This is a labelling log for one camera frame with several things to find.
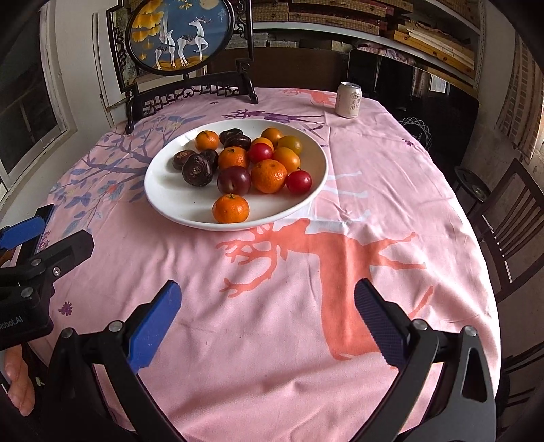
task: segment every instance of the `oval picture frame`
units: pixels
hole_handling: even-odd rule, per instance
[[[141,69],[182,75],[206,66],[233,30],[228,0],[144,0],[128,20],[125,44]]]

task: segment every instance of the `human hand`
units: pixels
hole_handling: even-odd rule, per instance
[[[28,416],[34,408],[34,386],[28,377],[28,366],[20,345],[5,351],[4,368],[11,381],[8,396],[21,415]]]

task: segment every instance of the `orange tomato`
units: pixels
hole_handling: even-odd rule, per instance
[[[293,135],[286,135],[284,137],[281,137],[277,142],[277,147],[289,148],[297,155],[300,155],[300,153],[302,152],[302,143],[297,137],[294,137]]]
[[[202,131],[195,138],[195,147],[199,152],[219,147],[219,135],[213,131]]]
[[[289,148],[277,148],[272,154],[272,159],[282,163],[287,169],[288,174],[300,169],[299,156]]]
[[[239,195],[223,195],[212,207],[212,214],[218,223],[243,223],[249,216],[249,204]]]
[[[239,165],[246,169],[248,168],[249,159],[245,149],[238,146],[232,146],[221,151],[218,159],[219,170],[224,170],[234,165]]]
[[[282,133],[276,129],[275,127],[268,127],[266,128],[263,133],[261,133],[262,138],[266,138],[267,140],[270,140],[274,147],[276,147],[277,142],[281,137],[283,137]]]
[[[262,193],[281,190],[287,178],[287,169],[275,159],[265,159],[251,169],[251,183]]]
[[[251,146],[253,146],[254,144],[258,144],[258,143],[268,144],[272,149],[274,148],[274,145],[272,144],[272,141],[270,141],[268,138],[263,138],[263,137],[255,138],[251,142]]]

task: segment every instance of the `red tomato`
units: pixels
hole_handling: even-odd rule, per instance
[[[264,143],[254,144],[249,148],[248,157],[249,161],[254,164],[257,164],[259,161],[264,161],[265,159],[272,159],[274,150]]]
[[[296,170],[289,174],[285,184],[291,193],[303,195],[312,188],[312,176],[304,170]]]

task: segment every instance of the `pink fabric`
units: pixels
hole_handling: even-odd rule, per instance
[[[172,279],[182,308],[140,375],[188,440],[347,441],[397,375],[353,306],[354,285],[367,277],[436,329],[474,325],[496,390],[500,335],[485,262],[428,153],[375,101],[363,99],[360,116],[347,120],[334,114],[333,93],[257,92],[256,106],[197,96],[131,135],[118,127],[55,185],[42,245],[87,229],[96,247],[56,283],[55,329],[34,343],[39,354],[49,359],[65,327],[88,333],[125,320]],[[151,208],[143,195],[151,158],[181,133],[226,118],[286,122],[323,146],[329,181],[310,207],[228,233],[185,228]],[[439,371],[405,429],[419,423]]]

